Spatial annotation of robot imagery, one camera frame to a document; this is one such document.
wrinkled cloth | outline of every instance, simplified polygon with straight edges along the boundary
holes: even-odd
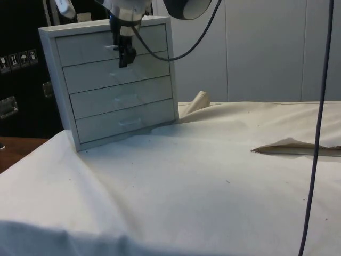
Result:
[[[0,255],[297,255],[312,157],[250,151],[313,143],[317,113],[224,103],[80,153],[61,132],[0,175]],[[321,145],[341,146],[339,102]],[[341,159],[321,157],[305,255],[339,255],[340,195]]]

drawer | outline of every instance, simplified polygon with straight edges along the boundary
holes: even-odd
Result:
[[[167,52],[158,55],[167,57]],[[149,54],[137,56],[127,68],[118,67],[119,59],[63,68],[69,94],[169,75],[169,64]]]
[[[142,27],[140,34],[153,52],[167,50],[165,25]],[[63,67],[119,58],[118,52],[112,49],[110,31],[59,37],[56,43]],[[133,45],[138,55],[147,53],[136,37],[133,38]]]
[[[110,137],[174,120],[173,100],[76,120],[80,143]]]
[[[75,119],[172,98],[171,77],[71,94]]]

white wall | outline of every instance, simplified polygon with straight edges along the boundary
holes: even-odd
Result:
[[[202,34],[217,0],[208,11],[193,21],[172,19],[174,55],[186,52]],[[162,0],[153,1],[155,15],[168,12]],[[227,101],[225,2],[204,39],[187,57],[175,61],[175,75],[179,101],[191,101],[199,91],[206,91],[211,101]]]
[[[305,0],[227,0],[229,101],[300,101]]]
[[[155,14],[168,15],[162,0],[153,2]],[[172,20],[175,55],[194,44],[216,2],[197,20]],[[180,101],[200,90],[212,101],[318,100],[328,7],[328,0],[223,1],[203,42],[175,62]],[[335,0],[327,100],[341,100],[340,24]]]

drawer handle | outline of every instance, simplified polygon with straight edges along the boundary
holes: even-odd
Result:
[[[120,70],[120,73],[122,74],[124,71],[127,71],[127,72],[133,72],[134,70],[132,68],[125,68],[125,70]],[[109,75],[110,76],[117,76],[118,73],[114,73],[114,72],[110,72]]]
[[[119,121],[120,126],[129,126],[133,124],[141,124],[142,120],[140,118],[133,119],[133,120],[123,120]]]
[[[111,50],[111,51],[118,50],[118,46],[117,45],[107,45],[104,48],[106,48],[107,50]]]
[[[122,101],[133,100],[133,99],[137,99],[137,94],[124,95],[124,96],[114,98],[116,102],[122,102]]]

white drawer cabinet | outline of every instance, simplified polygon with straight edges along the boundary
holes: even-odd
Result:
[[[159,56],[173,56],[171,20],[145,17],[141,36]],[[178,119],[174,65],[152,57],[137,38],[137,56],[118,67],[108,20],[39,29],[64,129],[77,151]]]

